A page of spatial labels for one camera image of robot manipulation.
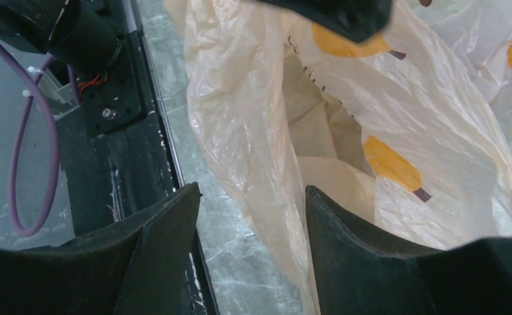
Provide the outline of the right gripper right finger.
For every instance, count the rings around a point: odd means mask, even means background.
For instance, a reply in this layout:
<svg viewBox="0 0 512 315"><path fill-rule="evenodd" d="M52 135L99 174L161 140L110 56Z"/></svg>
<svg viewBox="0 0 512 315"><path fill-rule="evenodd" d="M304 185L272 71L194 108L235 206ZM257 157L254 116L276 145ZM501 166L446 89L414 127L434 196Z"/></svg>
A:
<svg viewBox="0 0 512 315"><path fill-rule="evenodd" d="M306 189L306 217L323 314L512 314L512 238L425 247L315 186Z"/></svg>

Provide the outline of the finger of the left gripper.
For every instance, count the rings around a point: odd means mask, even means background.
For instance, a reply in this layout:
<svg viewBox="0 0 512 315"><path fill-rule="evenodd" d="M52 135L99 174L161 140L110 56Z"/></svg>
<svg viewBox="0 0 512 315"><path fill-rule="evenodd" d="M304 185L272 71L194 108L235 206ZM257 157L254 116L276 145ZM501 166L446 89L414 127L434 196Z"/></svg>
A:
<svg viewBox="0 0 512 315"><path fill-rule="evenodd" d="M326 29L363 43L389 24L392 0L258 0L259 3L287 9Z"/></svg>

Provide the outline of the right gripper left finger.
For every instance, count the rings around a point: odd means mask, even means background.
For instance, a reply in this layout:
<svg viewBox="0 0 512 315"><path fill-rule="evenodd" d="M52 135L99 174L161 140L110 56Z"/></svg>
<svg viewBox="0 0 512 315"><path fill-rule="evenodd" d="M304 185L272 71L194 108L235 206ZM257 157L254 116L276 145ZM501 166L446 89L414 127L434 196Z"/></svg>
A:
<svg viewBox="0 0 512 315"><path fill-rule="evenodd" d="M0 249L0 314L178 314L199 205L191 183L61 246Z"/></svg>

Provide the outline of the translucent orange plastic bag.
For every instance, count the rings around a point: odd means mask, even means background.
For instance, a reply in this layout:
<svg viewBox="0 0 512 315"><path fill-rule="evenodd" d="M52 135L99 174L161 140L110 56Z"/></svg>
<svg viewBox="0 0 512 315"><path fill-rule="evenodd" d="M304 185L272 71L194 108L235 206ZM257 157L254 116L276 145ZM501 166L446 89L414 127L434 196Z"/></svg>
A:
<svg viewBox="0 0 512 315"><path fill-rule="evenodd" d="M323 314L305 188L412 242L512 236L512 1L394 1L359 45L253 1L166 1L223 190Z"/></svg>

